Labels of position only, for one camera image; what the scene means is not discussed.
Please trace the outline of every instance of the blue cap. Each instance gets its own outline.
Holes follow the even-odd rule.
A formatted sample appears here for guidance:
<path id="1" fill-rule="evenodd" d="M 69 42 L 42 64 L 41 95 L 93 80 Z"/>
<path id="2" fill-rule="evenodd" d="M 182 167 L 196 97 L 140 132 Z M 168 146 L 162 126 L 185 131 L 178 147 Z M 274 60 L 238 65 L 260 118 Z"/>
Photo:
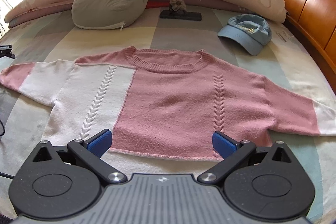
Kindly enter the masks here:
<path id="1" fill-rule="evenodd" d="M 258 55 L 271 40 L 272 31 L 264 18 L 244 14 L 231 17 L 227 25 L 219 31 L 218 36 L 233 39 L 249 54 Z"/>

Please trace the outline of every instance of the cap brim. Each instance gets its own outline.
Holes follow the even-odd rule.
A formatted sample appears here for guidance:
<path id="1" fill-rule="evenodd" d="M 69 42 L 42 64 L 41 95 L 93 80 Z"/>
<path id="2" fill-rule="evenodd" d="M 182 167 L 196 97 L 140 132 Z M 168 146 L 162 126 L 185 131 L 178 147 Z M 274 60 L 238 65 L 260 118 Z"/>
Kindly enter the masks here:
<path id="1" fill-rule="evenodd" d="M 235 28 L 230 25 L 226 25 L 218 32 L 219 37 L 227 37 L 244 47 L 247 52 L 253 56 L 258 55 L 263 49 L 263 45 L 260 44 L 257 40 L 250 37 L 247 33 L 242 30 Z"/>

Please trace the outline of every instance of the sweater neckline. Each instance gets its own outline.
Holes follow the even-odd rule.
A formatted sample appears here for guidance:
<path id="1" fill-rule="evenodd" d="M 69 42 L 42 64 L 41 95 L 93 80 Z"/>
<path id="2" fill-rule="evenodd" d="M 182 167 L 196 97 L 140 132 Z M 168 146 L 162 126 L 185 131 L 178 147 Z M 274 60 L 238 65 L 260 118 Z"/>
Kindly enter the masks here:
<path id="1" fill-rule="evenodd" d="M 147 62 L 137 56 L 137 53 L 152 52 L 152 53 L 163 53 L 168 54 L 175 52 L 182 55 L 198 56 L 199 60 L 196 63 L 191 64 L 178 64 L 178 65 L 160 65 L 157 63 Z M 125 58 L 127 61 L 138 68 L 142 68 L 151 72 L 157 73 L 191 73 L 204 68 L 211 60 L 212 56 L 205 50 L 200 50 L 197 52 L 187 52 L 179 50 L 156 50 L 156 49 L 141 49 L 138 50 L 134 46 L 124 49 Z"/>

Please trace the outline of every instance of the dried flower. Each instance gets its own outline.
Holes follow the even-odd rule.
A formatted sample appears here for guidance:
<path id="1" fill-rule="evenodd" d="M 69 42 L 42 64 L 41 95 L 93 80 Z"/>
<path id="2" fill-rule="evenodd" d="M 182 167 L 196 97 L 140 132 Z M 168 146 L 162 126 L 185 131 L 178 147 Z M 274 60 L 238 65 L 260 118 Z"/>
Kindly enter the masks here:
<path id="1" fill-rule="evenodd" d="M 187 6 L 185 5 L 185 2 L 183 0 L 170 0 L 169 4 L 171 5 L 171 8 L 174 11 L 185 11 L 187 10 Z"/>

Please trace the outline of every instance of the bedsheet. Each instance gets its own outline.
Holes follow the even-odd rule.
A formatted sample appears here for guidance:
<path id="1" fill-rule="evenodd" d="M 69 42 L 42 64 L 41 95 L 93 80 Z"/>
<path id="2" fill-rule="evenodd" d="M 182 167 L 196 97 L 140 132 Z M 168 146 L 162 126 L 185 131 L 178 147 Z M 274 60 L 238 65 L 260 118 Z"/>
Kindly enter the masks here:
<path id="1" fill-rule="evenodd" d="M 16 59 L 0 59 L 0 69 L 12 64 L 57 59 L 75 60 L 84 55 L 136 48 L 178 49 L 210 54 L 255 73 L 276 84 L 330 107 L 336 97 L 325 77 L 299 41 L 282 24 L 268 21 L 271 42 L 258 56 L 249 55 L 237 43 L 218 38 L 217 32 L 235 12 L 188 6 L 201 12 L 202 21 L 161 19 L 162 8 L 147 9 L 130 27 L 120 30 L 83 30 L 74 26 L 71 11 L 47 15 L 12 28 L 1 40 L 12 44 Z M 0 86 L 0 118 L 6 134 L 0 142 L 0 171 L 15 175 L 35 147 L 48 121 L 51 108 Z M 336 218 L 336 137 L 310 137 L 271 132 L 272 140 L 283 140 L 299 159 L 316 189 L 308 217 L 330 223 Z M 64 144 L 67 143 L 64 132 Z M 108 151 L 107 162 L 127 176 L 142 173 L 193 173 L 196 176 L 215 163 L 173 161 L 122 155 Z M 0 178 L 0 212 L 14 218 L 8 199 L 10 180 Z"/>

